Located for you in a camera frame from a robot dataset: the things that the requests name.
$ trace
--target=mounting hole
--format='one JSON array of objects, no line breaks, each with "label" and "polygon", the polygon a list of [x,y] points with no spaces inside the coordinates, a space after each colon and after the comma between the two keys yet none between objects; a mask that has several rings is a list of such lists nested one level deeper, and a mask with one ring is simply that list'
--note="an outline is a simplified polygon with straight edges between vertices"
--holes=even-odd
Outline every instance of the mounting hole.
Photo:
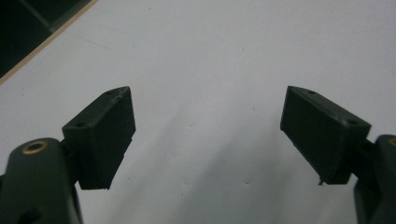
[{"label": "mounting hole", "polygon": [[347,120],[346,122],[348,122],[348,124],[351,124],[351,125],[357,125],[357,124],[358,124],[358,122],[356,122],[356,121],[353,120],[353,119],[349,119],[349,120]]},{"label": "mounting hole", "polygon": [[76,127],[78,127],[78,128],[83,128],[85,126],[87,126],[87,122],[79,122],[76,124]]},{"label": "mounting hole", "polygon": [[42,217],[43,215],[41,212],[37,208],[34,208],[23,213],[18,220],[18,224],[34,224],[37,223],[37,221],[39,221]]},{"label": "mounting hole", "polygon": [[389,143],[396,147],[396,138],[389,139]]},{"label": "mounting hole", "polygon": [[45,141],[33,142],[33,143],[27,145],[22,150],[22,153],[24,155],[34,155],[34,154],[39,153],[40,151],[46,149],[48,145],[49,145],[49,143],[45,142]]}]

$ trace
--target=white surface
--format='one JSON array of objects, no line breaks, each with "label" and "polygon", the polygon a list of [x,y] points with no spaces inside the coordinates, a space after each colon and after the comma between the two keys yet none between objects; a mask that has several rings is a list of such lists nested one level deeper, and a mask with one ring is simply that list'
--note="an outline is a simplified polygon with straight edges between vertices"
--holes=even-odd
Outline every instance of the white surface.
[{"label": "white surface", "polygon": [[137,132],[85,223],[356,223],[279,130],[288,85],[396,133],[396,2],[101,0],[0,86],[8,154],[130,86]]}]

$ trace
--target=white table surface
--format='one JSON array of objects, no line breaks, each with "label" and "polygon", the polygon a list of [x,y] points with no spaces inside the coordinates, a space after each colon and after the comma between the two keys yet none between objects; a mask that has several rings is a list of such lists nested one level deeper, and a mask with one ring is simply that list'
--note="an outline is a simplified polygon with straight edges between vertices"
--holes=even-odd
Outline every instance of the white table surface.
[{"label": "white table surface", "polygon": [[318,186],[280,117],[294,85],[396,133],[395,24],[393,0],[100,0],[0,86],[0,173],[130,86],[134,141],[110,190],[78,191],[86,224],[356,223],[356,178]]}]

